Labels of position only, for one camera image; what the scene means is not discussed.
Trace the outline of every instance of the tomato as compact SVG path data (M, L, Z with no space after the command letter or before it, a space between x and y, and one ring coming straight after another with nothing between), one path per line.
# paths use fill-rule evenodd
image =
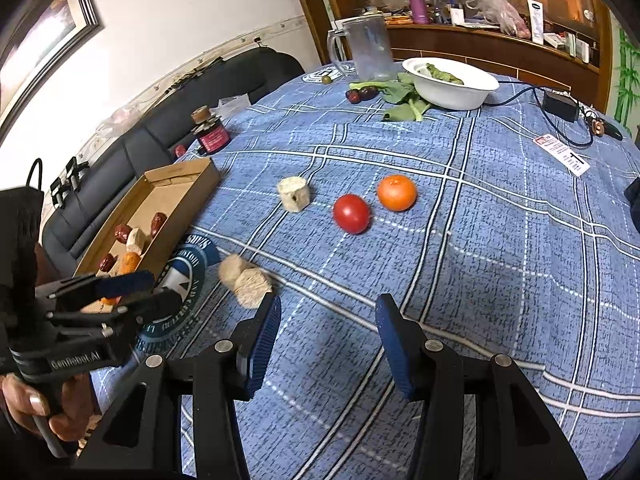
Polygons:
M334 204L334 221L352 235L364 231L369 225L369 206L354 194L341 196Z
M391 211L409 209L418 197L415 184L404 175L386 176L378 185L380 203Z

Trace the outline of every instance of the fingernail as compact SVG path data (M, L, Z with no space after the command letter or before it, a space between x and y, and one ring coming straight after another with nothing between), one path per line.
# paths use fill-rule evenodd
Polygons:
M29 396L29 403L33 408L33 411L36 412L38 415L41 415L41 416L46 415L44 412L44 406L42 405L42 401L40 400L39 396L37 395Z

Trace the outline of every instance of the sofa backrest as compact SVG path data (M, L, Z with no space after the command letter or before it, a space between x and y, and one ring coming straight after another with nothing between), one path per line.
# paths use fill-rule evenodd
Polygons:
M260 47L220 60L148 111L87 170L42 231L42 246L63 277L71 276L87 247L125 193L145 171L171 164L179 144L193 141L191 112L220 98L248 94L257 102L303 73L288 54Z

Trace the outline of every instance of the plaid tablecloth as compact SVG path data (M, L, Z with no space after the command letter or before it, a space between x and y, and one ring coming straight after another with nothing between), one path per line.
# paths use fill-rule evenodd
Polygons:
M388 105L351 105L347 87L298 78L227 122L233 140L212 157L224 179L162 278L186 308L147 327L129 365L94 372L101 404L144 354L197 354L252 316L218 281L219 260L239 253L270 273L283 306L265 384L237 405L254 480L404 478L420 406L394 388L375 330L381 292L461 354L518 359L599 478L640 431L640 235L623 196L638 150L596 139L580 150L591 169L574 178L532 141L554 132L530 93L382 123ZM521 88L503 84L490 99ZM588 139L584 122L558 124ZM184 158L194 156L192 146ZM376 198L395 173L418 187L404 213ZM292 214L276 183L296 174L313 197ZM348 192L371 207L364 234L332 221ZM184 471L195 475L190 398L183 415ZM466 437L468 458L471 427Z

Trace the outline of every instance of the bowl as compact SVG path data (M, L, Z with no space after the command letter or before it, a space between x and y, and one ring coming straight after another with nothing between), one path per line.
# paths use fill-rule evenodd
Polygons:
M462 79L464 86L419 73L418 69L427 63ZM442 57L412 57L404 60L402 67L412 75L415 89L425 101L450 110L475 110L482 106L489 92L500 86L497 79L484 70Z

